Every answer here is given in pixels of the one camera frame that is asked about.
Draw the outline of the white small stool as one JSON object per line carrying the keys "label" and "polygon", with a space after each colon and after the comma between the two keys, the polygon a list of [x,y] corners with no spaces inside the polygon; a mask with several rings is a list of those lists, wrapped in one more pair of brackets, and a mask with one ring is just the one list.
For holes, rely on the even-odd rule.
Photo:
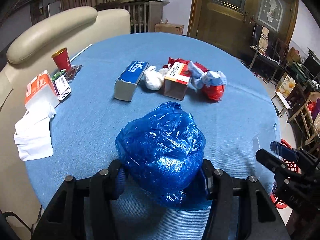
{"label": "white small stool", "polygon": [[[276,99],[279,104],[281,105],[281,109],[279,110],[274,103],[274,99]],[[291,109],[290,105],[288,104],[287,100],[281,94],[281,92],[275,91],[274,96],[271,98],[272,104],[276,110],[277,117],[281,118],[288,110]]]}

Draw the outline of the orange fruit carton box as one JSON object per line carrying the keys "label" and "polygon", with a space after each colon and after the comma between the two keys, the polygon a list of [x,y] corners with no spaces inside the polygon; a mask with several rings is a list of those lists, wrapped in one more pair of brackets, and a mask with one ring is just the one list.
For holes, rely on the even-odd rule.
{"label": "orange fruit carton box", "polygon": [[284,73],[276,85],[276,92],[280,92],[284,98],[287,98],[296,86],[295,80]]}

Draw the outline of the white plastic bag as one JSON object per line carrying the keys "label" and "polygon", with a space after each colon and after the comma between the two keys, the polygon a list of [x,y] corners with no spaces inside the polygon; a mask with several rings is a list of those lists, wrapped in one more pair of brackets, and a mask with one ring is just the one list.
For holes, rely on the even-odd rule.
{"label": "white plastic bag", "polygon": [[169,68],[162,68],[157,71],[155,66],[149,66],[144,71],[144,81],[147,89],[153,91],[160,90],[164,84],[164,77],[169,70]]}

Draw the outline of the brown wooden double door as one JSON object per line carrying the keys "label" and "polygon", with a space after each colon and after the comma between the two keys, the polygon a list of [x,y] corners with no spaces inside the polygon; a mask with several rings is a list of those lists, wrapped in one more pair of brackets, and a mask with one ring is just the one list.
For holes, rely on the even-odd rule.
{"label": "brown wooden double door", "polygon": [[192,0],[188,36],[238,57],[251,56],[256,24],[289,44],[299,0]]}

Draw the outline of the blue white long box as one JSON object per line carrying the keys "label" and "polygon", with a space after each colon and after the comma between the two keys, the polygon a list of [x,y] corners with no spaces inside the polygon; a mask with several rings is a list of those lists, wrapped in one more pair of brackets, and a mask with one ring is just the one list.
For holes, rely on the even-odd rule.
{"label": "blue white long box", "polygon": [[132,61],[116,80],[114,85],[114,98],[130,102],[148,66],[148,62]]}

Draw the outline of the wooden slatted crib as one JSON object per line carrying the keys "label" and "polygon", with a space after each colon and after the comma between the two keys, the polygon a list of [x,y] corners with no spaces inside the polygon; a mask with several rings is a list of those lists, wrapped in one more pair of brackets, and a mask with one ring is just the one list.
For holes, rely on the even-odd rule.
{"label": "wooden slatted crib", "polygon": [[125,9],[130,15],[131,33],[154,33],[163,19],[165,5],[161,0],[114,0],[97,4],[95,9]]}

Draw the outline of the red white medicine box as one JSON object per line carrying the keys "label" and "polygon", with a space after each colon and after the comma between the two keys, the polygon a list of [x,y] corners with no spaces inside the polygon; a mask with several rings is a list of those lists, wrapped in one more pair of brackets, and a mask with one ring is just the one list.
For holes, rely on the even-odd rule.
{"label": "red white medicine box", "polygon": [[164,95],[177,100],[183,100],[190,79],[191,73],[188,70],[188,65],[175,62],[164,77]]}

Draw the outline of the brown cardboard box by wall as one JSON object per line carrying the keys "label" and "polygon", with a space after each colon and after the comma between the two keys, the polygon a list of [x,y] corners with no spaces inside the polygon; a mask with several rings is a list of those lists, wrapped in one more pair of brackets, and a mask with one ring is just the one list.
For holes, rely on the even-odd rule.
{"label": "brown cardboard box by wall", "polygon": [[156,33],[170,33],[176,35],[183,34],[184,25],[175,23],[157,23],[155,25]]}

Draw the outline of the white blue wrapper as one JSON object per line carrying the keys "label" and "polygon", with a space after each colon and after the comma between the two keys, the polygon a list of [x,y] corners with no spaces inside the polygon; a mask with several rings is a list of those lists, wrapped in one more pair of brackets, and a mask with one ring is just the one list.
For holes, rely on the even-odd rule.
{"label": "white blue wrapper", "polygon": [[210,87],[210,86],[220,86],[220,85],[227,85],[227,77],[223,72],[218,71],[202,71],[199,67],[190,61],[188,63],[188,70],[191,73],[191,84],[196,89],[202,89],[203,87]]}

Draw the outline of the red paper cup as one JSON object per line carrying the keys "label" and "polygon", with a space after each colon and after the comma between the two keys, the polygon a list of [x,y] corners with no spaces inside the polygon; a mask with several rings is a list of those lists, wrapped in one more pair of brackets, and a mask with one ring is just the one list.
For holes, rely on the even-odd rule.
{"label": "red paper cup", "polygon": [[62,48],[55,52],[52,55],[52,59],[59,70],[65,69],[66,71],[69,71],[71,69],[67,48]]}

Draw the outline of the white tissue paper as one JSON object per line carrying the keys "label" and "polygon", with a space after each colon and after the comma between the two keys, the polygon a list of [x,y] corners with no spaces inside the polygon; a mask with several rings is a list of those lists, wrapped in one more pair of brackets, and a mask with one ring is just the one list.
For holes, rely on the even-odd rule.
{"label": "white tissue paper", "polygon": [[25,113],[15,124],[14,142],[22,161],[42,159],[53,155],[50,120],[55,114],[55,108],[47,104],[34,112]]}

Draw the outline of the red plastic bag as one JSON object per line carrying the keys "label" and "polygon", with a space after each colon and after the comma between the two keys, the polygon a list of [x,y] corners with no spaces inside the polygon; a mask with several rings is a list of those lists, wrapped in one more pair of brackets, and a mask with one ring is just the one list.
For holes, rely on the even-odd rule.
{"label": "red plastic bag", "polygon": [[224,85],[219,86],[203,86],[201,92],[204,96],[211,101],[219,101],[222,99],[225,91]]}

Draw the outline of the blue round tablecloth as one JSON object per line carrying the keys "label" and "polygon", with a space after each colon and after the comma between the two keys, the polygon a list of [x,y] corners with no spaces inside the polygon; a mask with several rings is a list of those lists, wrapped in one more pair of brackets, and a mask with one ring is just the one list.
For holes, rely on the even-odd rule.
{"label": "blue round tablecloth", "polygon": [[43,207],[67,175],[88,178],[118,156],[115,139],[129,122],[141,118],[169,98],[140,83],[130,102],[114,98],[114,85],[135,60],[156,67],[168,58],[199,62],[227,77],[218,102],[189,88],[181,101],[206,138],[204,156],[230,176],[256,176],[271,192],[273,174],[255,158],[253,139],[279,137],[278,118],[261,82],[236,58],[205,42],[186,36],[144,33],[117,36],[81,53],[82,69],[71,83],[71,95],[56,108],[50,121],[53,155],[25,163],[31,185]]}

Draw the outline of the orange white tissue pack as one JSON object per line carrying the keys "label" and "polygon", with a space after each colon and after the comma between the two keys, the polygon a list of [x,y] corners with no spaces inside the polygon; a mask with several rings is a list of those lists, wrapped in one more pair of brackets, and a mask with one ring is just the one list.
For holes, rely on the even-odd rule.
{"label": "orange white tissue pack", "polygon": [[39,111],[50,104],[58,106],[60,100],[47,70],[35,76],[27,85],[24,105],[28,112]]}

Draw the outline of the blue plastic bag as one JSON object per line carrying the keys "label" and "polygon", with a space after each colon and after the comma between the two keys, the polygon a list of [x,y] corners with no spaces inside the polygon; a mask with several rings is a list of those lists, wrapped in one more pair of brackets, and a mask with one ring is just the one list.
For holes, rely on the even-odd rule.
{"label": "blue plastic bag", "polygon": [[210,206],[200,191],[206,139],[179,103],[165,102],[129,122],[115,145],[121,164],[160,206],[180,211]]}

